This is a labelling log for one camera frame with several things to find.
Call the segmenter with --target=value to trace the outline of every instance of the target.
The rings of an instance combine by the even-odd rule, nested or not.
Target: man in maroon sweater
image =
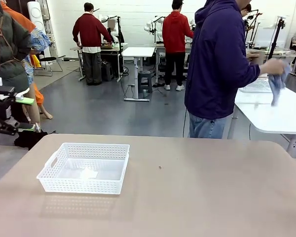
[[[93,16],[94,6],[91,3],[84,5],[85,13],[79,17],[74,25],[74,41],[82,47],[83,67],[87,85],[100,85],[101,74],[101,35],[111,43],[111,36],[104,25]]]
[[[182,15],[183,0],[173,0],[172,13],[164,19],[162,37],[166,48],[166,90],[170,90],[171,75],[176,64],[177,91],[184,90],[183,71],[185,61],[185,36],[193,38],[187,17]]]

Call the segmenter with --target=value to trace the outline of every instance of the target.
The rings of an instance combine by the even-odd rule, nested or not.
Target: man in purple hoodie
[[[187,74],[185,106],[190,137],[221,139],[233,113],[238,88],[260,74],[282,74],[284,63],[271,59],[250,65],[240,9],[251,0],[207,0],[195,14],[197,24]]]

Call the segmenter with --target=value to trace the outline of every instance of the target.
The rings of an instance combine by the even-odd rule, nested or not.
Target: dark green jacket
[[[22,60],[31,51],[31,35],[19,23],[4,13],[0,5],[0,17],[3,16],[2,33],[13,49],[10,48],[0,37],[0,64],[13,59]],[[27,74],[21,62],[13,61],[0,66],[0,77],[3,85],[14,86],[16,92],[21,92],[29,88]]]

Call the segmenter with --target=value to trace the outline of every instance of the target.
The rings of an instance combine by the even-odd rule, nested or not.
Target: white brick wall
[[[48,0],[59,55],[76,57],[76,53],[69,50],[75,46],[72,29],[77,18],[83,14],[83,5],[86,1]],[[154,37],[144,31],[146,22],[156,15],[167,16],[172,10],[172,0],[88,0],[88,2],[93,3],[95,8],[100,8],[95,13],[96,16],[102,14],[121,17],[122,32],[130,46],[153,44]],[[205,0],[185,0],[182,13],[192,19],[195,11],[204,3]],[[290,29],[290,36],[296,30],[296,13],[293,17],[296,0],[253,0],[251,3],[253,9],[263,12],[263,16],[260,17],[262,27],[274,23],[278,15],[288,15],[286,30]]]

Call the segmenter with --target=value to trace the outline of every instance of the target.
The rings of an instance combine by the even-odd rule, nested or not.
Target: purple hoodie
[[[245,29],[235,0],[207,0],[195,22],[185,106],[199,118],[221,119],[233,113],[238,88],[254,82],[260,69],[246,58]]]

